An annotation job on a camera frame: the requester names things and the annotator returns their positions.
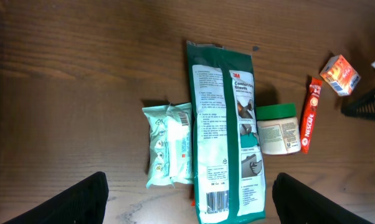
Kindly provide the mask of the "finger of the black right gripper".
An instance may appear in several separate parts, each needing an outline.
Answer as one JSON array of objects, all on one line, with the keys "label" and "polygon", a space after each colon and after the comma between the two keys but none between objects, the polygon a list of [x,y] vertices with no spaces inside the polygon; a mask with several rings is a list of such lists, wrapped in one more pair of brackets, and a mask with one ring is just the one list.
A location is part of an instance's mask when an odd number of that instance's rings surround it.
[{"label": "finger of the black right gripper", "polygon": [[345,116],[375,121],[375,88],[341,109]]}]

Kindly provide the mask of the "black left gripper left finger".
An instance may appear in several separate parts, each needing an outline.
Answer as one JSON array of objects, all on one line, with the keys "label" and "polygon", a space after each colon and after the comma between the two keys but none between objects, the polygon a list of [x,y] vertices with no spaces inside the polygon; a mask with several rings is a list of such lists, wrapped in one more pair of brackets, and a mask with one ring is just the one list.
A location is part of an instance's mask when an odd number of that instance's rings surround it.
[{"label": "black left gripper left finger", "polygon": [[104,172],[96,172],[7,224],[102,224],[109,189]]}]

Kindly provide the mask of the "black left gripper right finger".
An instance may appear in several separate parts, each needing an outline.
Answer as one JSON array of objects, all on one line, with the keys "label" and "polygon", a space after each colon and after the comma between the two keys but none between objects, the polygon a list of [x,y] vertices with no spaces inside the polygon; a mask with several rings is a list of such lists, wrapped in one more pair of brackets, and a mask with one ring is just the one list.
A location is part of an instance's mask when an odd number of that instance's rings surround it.
[{"label": "black left gripper right finger", "polygon": [[370,224],[292,176],[281,172],[272,187],[281,224]]}]

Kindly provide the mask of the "small orange box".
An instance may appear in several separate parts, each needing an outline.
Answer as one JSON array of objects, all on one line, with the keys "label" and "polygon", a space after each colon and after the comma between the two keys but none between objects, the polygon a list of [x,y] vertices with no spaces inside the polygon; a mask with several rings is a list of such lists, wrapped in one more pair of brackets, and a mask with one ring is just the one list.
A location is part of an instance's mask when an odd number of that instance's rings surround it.
[{"label": "small orange box", "polygon": [[352,94],[361,77],[342,56],[331,57],[320,72],[320,76],[334,89],[338,96]]}]

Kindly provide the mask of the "small red sachet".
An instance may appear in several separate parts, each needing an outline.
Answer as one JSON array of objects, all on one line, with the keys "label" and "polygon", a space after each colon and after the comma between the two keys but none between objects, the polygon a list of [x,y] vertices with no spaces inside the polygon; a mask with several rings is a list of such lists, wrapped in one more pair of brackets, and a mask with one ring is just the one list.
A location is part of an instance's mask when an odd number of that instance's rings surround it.
[{"label": "small red sachet", "polygon": [[303,107],[300,126],[301,151],[304,154],[308,154],[309,151],[321,93],[321,86],[322,81],[316,78],[311,78],[311,82],[308,85],[308,93]]}]

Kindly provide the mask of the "white green packet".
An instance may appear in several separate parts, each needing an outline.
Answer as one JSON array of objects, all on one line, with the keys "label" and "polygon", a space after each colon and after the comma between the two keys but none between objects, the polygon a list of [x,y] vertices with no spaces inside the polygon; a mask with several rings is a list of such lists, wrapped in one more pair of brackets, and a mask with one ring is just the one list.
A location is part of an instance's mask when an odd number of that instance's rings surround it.
[{"label": "white green packet", "polygon": [[186,43],[199,223],[265,218],[266,180],[255,117],[252,56]]}]

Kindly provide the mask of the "green lid spice jar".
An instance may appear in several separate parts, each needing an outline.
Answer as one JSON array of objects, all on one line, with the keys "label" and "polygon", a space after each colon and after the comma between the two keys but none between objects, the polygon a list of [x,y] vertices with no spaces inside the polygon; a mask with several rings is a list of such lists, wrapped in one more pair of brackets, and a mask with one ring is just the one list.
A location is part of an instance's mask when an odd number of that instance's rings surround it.
[{"label": "green lid spice jar", "polygon": [[257,129],[263,154],[287,155],[301,150],[294,103],[256,108]]}]

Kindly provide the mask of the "teal packet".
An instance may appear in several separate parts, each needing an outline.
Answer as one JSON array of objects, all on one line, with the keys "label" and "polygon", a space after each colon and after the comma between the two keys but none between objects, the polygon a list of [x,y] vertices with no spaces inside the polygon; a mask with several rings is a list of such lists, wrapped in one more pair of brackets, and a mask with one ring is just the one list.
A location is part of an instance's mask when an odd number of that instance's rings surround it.
[{"label": "teal packet", "polygon": [[192,104],[142,109],[150,125],[150,166],[147,188],[192,184]]}]

